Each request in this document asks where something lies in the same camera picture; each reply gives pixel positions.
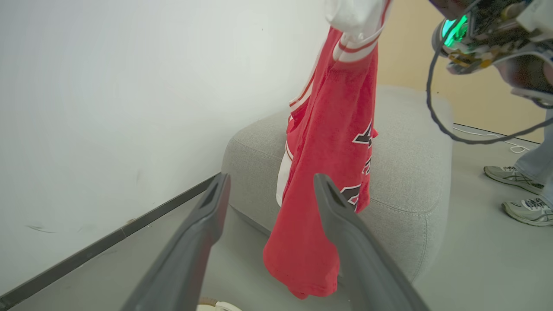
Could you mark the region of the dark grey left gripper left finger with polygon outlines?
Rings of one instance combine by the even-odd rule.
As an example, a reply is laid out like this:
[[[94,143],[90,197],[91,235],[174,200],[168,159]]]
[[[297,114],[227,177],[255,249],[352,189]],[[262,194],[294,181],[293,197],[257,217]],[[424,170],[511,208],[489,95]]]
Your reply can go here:
[[[210,251],[221,238],[231,178],[217,175],[124,303],[123,311],[195,311]]]

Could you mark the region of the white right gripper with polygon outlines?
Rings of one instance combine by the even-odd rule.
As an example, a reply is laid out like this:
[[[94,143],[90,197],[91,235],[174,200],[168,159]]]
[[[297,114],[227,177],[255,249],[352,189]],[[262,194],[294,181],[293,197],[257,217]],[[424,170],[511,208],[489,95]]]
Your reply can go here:
[[[453,75],[503,67],[512,94],[552,106],[552,2],[550,0],[433,0],[444,16],[432,47]]]

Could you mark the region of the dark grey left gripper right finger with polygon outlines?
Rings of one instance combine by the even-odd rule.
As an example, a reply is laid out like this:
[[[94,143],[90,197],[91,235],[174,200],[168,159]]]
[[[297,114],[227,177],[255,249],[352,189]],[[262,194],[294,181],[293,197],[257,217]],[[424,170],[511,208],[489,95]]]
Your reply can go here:
[[[337,249],[353,311],[426,311],[427,304],[329,176],[314,176],[326,238]]]

